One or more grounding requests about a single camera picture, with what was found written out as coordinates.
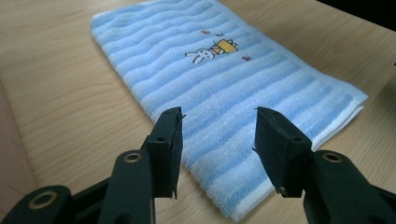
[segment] cartoon character embroidery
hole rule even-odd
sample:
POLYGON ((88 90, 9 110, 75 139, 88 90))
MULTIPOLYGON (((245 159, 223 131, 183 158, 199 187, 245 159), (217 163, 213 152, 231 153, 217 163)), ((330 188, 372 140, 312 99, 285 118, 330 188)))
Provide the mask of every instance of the cartoon character embroidery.
POLYGON ((222 39, 218 43, 215 43, 210 49, 198 49, 196 52, 186 53, 186 57, 193 57, 193 63, 200 63, 205 58, 214 59, 216 55, 230 53, 238 50, 236 48, 236 43, 234 43, 231 39, 225 40, 222 39))

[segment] wooden table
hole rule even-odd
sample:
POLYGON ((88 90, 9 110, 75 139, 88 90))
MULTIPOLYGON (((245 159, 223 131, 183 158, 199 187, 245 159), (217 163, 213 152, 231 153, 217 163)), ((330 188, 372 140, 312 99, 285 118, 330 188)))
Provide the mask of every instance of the wooden table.
MULTIPOLYGON (((0 79, 39 186, 73 193, 140 148, 152 121, 94 43, 96 13, 139 1, 2 0, 0 79)), ((307 63, 369 95, 322 148, 348 156, 396 192, 396 33, 313 0, 220 1, 307 63)), ((179 199, 156 200, 158 223, 232 223, 182 168, 179 199)), ((275 193, 241 223, 306 223, 302 199, 275 193)))

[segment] towel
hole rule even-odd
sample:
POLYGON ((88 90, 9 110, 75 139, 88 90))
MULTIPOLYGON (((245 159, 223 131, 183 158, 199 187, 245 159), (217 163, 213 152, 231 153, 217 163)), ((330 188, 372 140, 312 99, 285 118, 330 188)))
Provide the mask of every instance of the towel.
POLYGON ((152 120, 182 107, 182 163, 221 213, 235 221, 273 190, 252 150, 257 106, 285 115, 316 150, 367 98, 215 0, 121 7, 93 16, 91 31, 152 120))

